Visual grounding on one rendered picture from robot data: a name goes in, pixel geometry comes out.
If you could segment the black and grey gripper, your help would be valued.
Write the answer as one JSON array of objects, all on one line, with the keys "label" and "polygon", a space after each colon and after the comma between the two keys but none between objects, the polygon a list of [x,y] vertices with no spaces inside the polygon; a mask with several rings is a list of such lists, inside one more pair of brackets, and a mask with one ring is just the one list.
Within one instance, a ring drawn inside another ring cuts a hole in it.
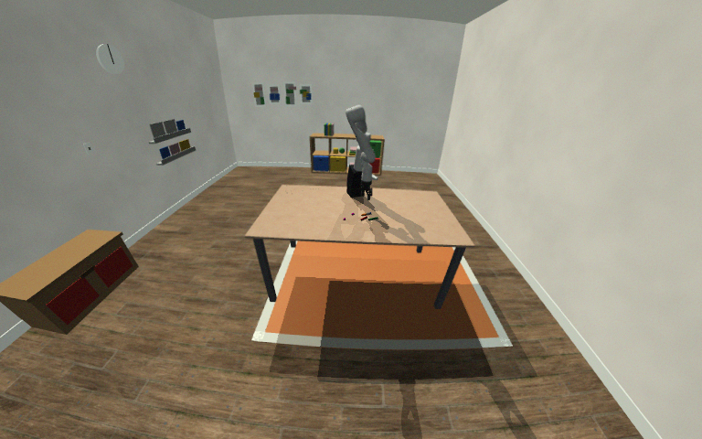
[{"label": "black and grey gripper", "polygon": [[367,200],[370,200],[370,197],[372,196],[372,188],[370,188],[371,184],[372,184],[372,181],[365,182],[365,181],[362,181],[362,179],[361,179],[361,182],[360,182],[361,196],[364,196],[364,192],[366,191]]}]

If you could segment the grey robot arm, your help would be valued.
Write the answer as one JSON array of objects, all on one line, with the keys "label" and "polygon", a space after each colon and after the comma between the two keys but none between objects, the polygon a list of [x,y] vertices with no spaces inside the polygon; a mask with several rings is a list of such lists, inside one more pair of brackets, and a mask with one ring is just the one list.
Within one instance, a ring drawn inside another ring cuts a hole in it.
[{"label": "grey robot arm", "polygon": [[378,180],[378,177],[372,175],[372,165],[369,164],[375,161],[376,155],[369,144],[371,134],[364,134],[367,126],[364,108],[361,105],[349,108],[346,110],[346,117],[359,144],[356,148],[354,169],[362,171],[362,181]]}]

